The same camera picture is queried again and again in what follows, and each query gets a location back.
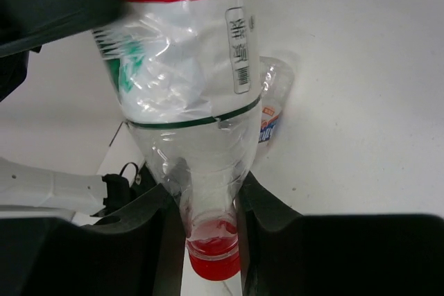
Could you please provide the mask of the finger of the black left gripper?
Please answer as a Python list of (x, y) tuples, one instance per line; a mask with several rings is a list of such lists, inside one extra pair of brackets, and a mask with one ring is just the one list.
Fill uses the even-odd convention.
[(1, 0), (1, 98), (25, 81), (31, 52), (123, 13), (124, 0)]

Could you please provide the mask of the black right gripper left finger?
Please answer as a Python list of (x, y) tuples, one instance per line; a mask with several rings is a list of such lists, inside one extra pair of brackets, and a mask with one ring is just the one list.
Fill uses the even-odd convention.
[(179, 295), (180, 214), (155, 186), (95, 225), (1, 221), (2, 295)]

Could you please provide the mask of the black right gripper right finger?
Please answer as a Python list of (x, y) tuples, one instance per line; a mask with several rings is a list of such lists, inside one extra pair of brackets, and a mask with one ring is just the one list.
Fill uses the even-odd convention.
[(443, 219), (304, 216), (253, 175), (237, 199), (244, 295), (442, 295)]

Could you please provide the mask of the clear bottle red white label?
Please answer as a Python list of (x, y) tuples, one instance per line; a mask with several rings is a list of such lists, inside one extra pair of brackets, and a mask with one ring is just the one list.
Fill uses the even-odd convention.
[(195, 272), (240, 269), (234, 198), (255, 157), (262, 82), (256, 0), (125, 0), (93, 32), (153, 178), (176, 201)]

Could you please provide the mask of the clear bottle orange blue label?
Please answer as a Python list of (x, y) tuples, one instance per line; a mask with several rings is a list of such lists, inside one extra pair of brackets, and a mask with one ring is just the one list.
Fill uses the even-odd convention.
[(264, 152), (273, 139), (291, 91), (295, 73), (284, 61), (272, 57), (259, 58), (262, 85), (262, 117), (257, 153)]

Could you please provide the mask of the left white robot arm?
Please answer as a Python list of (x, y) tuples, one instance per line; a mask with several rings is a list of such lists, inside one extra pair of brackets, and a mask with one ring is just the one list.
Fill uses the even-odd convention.
[[(1, 98), (27, 76), (30, 52), (96, 31), (123, 17), (123, 0), (1, 0)], [(32, 168), (1, 160), (1, 205), (66, 209), (94, 215), (105, 208), (103, 178)]]

